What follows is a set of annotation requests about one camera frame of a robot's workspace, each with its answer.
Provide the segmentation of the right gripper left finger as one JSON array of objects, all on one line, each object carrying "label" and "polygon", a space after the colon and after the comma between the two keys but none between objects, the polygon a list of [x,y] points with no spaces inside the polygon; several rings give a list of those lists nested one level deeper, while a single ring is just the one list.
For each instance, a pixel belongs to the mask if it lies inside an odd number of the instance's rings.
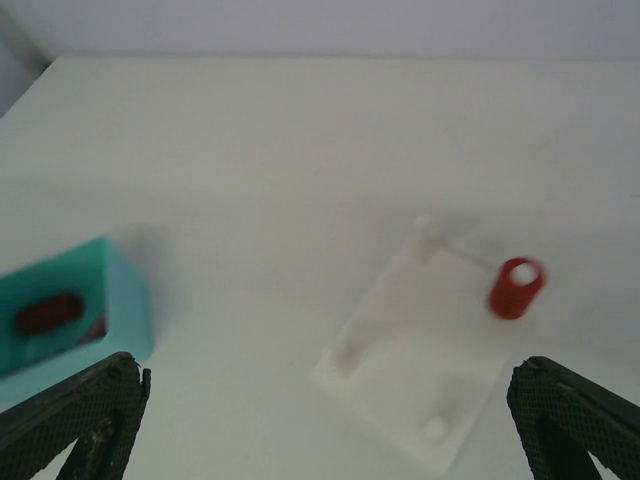
[{"label": "right gripper left finger", "polygon": [[59,479],[121,479],[151,370],[117,352],[1,413],[1,477],[31,479],[68,446]]}]

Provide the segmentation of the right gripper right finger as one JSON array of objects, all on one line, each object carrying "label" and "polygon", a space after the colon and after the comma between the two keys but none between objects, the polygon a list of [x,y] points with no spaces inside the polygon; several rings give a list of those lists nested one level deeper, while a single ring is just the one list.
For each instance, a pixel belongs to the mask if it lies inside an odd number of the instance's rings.
[{"label": "right gripper right finger", "polygon": [[639,477],[639,407],[542,356],[513,369],[507,404],[535,479]]}]

